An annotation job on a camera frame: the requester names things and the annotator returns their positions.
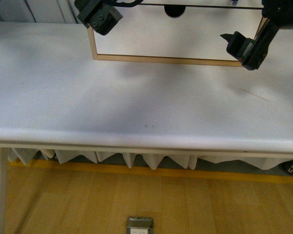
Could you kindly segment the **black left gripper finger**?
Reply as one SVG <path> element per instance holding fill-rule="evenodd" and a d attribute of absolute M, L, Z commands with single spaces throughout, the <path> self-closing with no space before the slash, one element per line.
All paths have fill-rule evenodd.
<path fill-rule="evenodd" d="M 103 0 L 78 0 L 78 19 L 100 35 L 107 35 L 123 18 L 121 13 Z"/>

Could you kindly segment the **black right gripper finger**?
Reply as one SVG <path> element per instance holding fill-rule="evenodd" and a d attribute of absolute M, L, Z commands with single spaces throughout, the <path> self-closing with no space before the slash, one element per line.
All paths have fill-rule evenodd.
<path fill-rule="evenodd" d="M 257 70 L 268 54 L 268 48 L 279 31 L 274 23 L 264 23 L 254 39 L 246 38 L 240 32 L 221 34 L 227 41 L 226 51 L 249 71 Z"/>

